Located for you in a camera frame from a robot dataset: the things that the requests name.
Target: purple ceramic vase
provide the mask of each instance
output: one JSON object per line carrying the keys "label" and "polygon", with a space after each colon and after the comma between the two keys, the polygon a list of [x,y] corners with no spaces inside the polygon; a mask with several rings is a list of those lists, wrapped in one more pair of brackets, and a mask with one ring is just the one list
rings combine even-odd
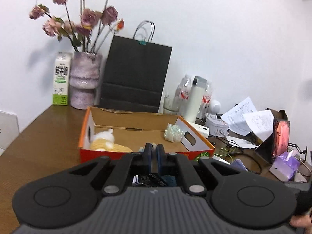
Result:
{"label": "purple ceramic vase", "polygon": [[101,61],[101,54],[75,52],[69,79],[72,107],[85,110],[93,106]]}

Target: metal screw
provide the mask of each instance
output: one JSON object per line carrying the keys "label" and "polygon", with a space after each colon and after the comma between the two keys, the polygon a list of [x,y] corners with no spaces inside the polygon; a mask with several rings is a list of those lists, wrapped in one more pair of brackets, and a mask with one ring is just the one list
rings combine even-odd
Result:
{"label": "metal screw", "polygon": [[105,193],[117,193],[119,192],[119,188],[117,186],[107,186],[107,187],[104,187],[104,192]]}
{"label": "metal screw", "polygon": [[190,190],[193,193],[200,193],[205,190],[205,188],[201,185],[191,185],[188,190]]}

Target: orange box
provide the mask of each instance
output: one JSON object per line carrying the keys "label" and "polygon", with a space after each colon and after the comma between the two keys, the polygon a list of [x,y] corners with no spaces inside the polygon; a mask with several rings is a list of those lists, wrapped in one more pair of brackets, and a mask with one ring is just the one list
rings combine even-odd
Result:
{"label": "orange box", "polygon": [[[165,129],[169,124],[177,124],[183,131],[180,143],[172,143],[164,139]],[[115,143],[138,151],[146,143],[162,144],[165,152],[177,152],[194,159],[202,152],[214,152],[214,146],[198,133],[181,116],[160,113],[139,113],[108,110],[96,107],[87,109],[79,138],[81,162],[109,156],[119,159],[124,153],[90,150],[90,139],[96,133],[113,129]]]}

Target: green and white carton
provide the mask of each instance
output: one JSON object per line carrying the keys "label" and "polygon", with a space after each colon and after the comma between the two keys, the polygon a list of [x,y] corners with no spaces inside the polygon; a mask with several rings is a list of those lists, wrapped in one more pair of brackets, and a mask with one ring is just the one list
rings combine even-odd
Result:
{"label": "green and white carton", "polygon": [[68,105],[68,82],[72,53],[57,54],[53,79],[53,105]]}

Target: white and yellow plush toy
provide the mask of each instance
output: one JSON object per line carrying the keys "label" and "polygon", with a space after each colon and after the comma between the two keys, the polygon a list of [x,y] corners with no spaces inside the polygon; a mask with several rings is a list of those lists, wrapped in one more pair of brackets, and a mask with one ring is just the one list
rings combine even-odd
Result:
{"label": "white and yellow plush toy", "polygon": [[113,130],[97,133],[92,138],[91,150],[113,151],[113,152],[133,152],[130,148],[114,143]]}

